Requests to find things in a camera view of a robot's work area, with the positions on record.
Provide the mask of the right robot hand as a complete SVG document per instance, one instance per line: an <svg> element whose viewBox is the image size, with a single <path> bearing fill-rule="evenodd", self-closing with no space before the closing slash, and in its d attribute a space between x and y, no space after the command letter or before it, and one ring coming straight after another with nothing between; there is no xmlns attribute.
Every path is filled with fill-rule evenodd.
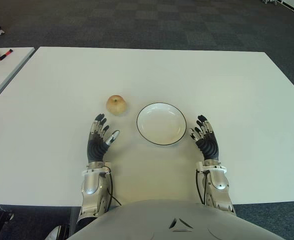
<svg viewBox="0 0 294 240"><path fill-rule="evenodd" d="M210 122L199 115L197 126L189 129L189 136L195 141L196 146L202 152L204 160L219 160L219 147Z"/></svg>

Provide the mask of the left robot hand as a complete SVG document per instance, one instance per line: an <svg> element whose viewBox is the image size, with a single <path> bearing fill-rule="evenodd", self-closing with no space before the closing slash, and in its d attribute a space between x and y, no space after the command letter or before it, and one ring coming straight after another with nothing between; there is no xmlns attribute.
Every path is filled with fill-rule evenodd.
<svg viewBox="0 0 294 240"><path fill-rule="evenodd" d="M105 133L109 129L109 125L105 125L106 122L107 118L105 114L100 113L91 125L87 142L87 158L89 164L102 162L104 155L120 134L120 131L116 130L107 139L104 139Z"/></svg>

